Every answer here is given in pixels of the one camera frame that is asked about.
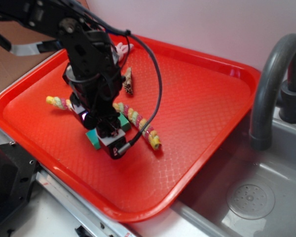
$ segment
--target white wall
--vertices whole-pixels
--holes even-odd
[[[276,42],[296,33],[296,0],[87,0],[100,18],[134,34],[261,70]]]

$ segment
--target black bracket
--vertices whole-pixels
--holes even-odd
[[[0,225],[29,202],[37,167],[15,142],[0,145]]]

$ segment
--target pink toy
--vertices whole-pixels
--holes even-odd
[[[134,48],[134,45],[132,43],[129,44],[129,51],[131,51]],[[118,43],[116,46],[116,51],[119,55],[118,61],[122,61],[124,54],[128,52],[128,45],[123,44],[122,42]]]

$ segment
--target cardboard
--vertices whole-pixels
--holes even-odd
[[[84,0],[80,2],[87,7]],[[26,29],[16,22],[0,22],[0,34],[12,44],[27,44],[51,39]],[[52,54],[53,52],[49,52],[18,57],[0,47],[0,92]]]

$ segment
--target small brown object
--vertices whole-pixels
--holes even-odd
[[[133,80],[132,80],[132,68],[129,67],[125,73],[126,80],[123,82],[123,87],[130,95],[133,94]]]

